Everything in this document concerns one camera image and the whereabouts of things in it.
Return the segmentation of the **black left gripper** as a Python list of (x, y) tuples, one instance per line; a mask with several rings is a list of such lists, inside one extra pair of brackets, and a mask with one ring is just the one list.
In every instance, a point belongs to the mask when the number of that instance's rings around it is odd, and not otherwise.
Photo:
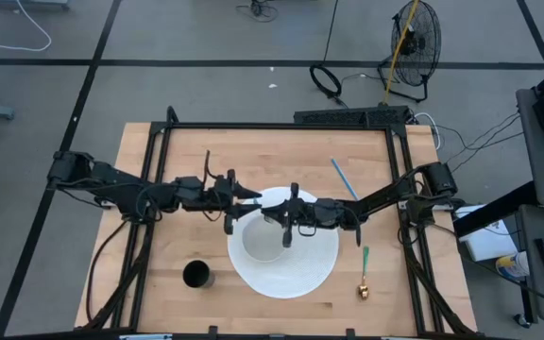
[[(208, 216), (208, 218), (214, 222), (224, 213), (224, 232), (227, 235), (232, 235), (233, 223), (230, 209), (233, 205), (233, 186), (234, 196), (237, 198), (257, 198), (261, 197), (262, 194), (243, 187), (238, 181), (235, 182), (236, 177), (233, 169), (230, 169), (225, 177), (223, 175), (214, 175), (209, 169), (206, 169), (205, 179), (208, 177), (214, 179), (214, 184), (206, 192), (209, 199), (206, 211), (208, 213), (219, 212), (217, 217), (211, 218)], [(258, 211), (261, 207), (260, 204), (236, 203), (234, 205), (234, 219), (238, 220), (249, 213)]]

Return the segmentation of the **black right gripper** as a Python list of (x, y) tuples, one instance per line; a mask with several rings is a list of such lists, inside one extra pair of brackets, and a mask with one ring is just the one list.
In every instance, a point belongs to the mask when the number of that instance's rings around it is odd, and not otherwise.
[(312, 226), (315, 223), (314, 205), (305, 202), (298, 196), (299, 185), (293, 182), (290, 185), (290, 196), (286, 201), (270, 207), (262, 208), (264, 220), (269, 224), (278, 224), (283, 228), (282, 245), (289, 248), (292, 244), (294, 225), (301, 223)]

